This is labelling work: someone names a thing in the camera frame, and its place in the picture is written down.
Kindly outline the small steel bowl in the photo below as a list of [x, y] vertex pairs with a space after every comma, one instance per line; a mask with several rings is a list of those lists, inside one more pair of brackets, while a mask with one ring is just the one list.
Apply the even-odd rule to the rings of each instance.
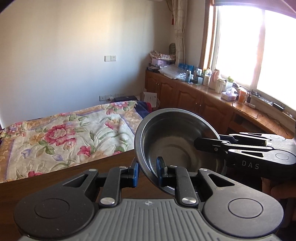
[[216, 130], [203, 118], [179, 108], [164, 108], [148, 114], [139, 124], [134, 137], [134, 150], [141, 170], [158, 185], [157, 157], [166, 165], [182, 166], [189, 172], [199, 168], [225, 175], [225, 161], [213, 153], [194, 147], [198, 137], [219, 139]]

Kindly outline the wooden side cabinet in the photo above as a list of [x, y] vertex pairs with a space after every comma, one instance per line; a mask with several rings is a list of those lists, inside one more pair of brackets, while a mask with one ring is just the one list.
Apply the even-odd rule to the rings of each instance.
[[158, 108], [181, 108], [208, 121], [219, 134], [272, 133], [293, 138], [289, 129], [271, 115], [238, 102], [229, 102], [203, 85], [188, 84], [159, 73], [145, 72], [145, 90], [157, 94]]

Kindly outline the tissue box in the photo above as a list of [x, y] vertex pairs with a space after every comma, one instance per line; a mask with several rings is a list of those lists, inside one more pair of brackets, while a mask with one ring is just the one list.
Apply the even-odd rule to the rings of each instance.
[[224, 91], [222, 92], [221, 98], [225, 101], [236, 101], [237, 94]]

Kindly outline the blue blanket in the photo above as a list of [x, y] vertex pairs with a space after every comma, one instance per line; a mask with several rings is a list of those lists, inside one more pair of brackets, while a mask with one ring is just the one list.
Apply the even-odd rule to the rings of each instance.
[[152, 113], [152, 105], [145, 101], [137, 100], [134, 106], [135, 111], [140, 116], [140, 119], [144, 119], [147, 115]]

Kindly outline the white paper bag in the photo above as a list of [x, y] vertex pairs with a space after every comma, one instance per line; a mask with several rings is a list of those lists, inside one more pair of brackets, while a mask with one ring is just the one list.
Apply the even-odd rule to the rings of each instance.
[[157, 93], [143, 92], [143, 98], [144, 98], [144, 102], [149, 103], [152, 106], [152, 108], [157, 107], [157, 101], [158, 101]]

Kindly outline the clear plastic bag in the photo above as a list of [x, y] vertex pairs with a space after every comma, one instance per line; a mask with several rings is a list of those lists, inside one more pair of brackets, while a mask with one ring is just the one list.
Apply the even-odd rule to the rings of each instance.
[[179, 79], [184, 81], [186, 72], [175, 65], [168, 65], [159, 69], [159, 73], [170, 79]]

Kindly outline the window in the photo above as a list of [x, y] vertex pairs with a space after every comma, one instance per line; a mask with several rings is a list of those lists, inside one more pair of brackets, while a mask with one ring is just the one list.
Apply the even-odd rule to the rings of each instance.
[[208, 67], [295, 109], [295, 1], [206, 1], [206, 11]]

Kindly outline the floral bed quilt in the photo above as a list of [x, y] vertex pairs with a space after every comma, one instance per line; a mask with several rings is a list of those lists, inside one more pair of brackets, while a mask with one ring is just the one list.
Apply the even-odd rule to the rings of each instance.
[[136, 100], [14, 123], [1, 130], [1, 182], [81, 165], [134, 148]]

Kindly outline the patterned curtain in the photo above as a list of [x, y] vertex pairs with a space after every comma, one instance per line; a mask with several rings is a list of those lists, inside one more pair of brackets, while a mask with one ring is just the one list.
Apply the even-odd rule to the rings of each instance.
[[187, 25], [188, 1], [166, 1], [172, 13], [175, 31], [176, 65], [186, 62], [185, 30]]

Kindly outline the wall power strip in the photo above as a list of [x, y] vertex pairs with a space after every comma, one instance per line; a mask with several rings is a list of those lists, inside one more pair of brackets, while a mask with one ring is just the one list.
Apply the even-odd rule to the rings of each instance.
[[116, 94], [100, 95], [100, 96], [99, 96], [99, 101], [109, 101], [109, 100], [113, 100], [113, 99], [115, 99], [115, 98], [124, 97], [124, 96], [125, 96], [124, 93], [116, 93]]

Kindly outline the wall switch plate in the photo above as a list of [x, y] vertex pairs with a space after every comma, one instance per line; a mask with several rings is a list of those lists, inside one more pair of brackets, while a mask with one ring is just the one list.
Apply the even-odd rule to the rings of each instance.
[[115, 61], [117, 61], [117, 56], [116, 55], [106, 55], [106, 56], [104, 56], [104, 61], [105, 62], [115, 62]]

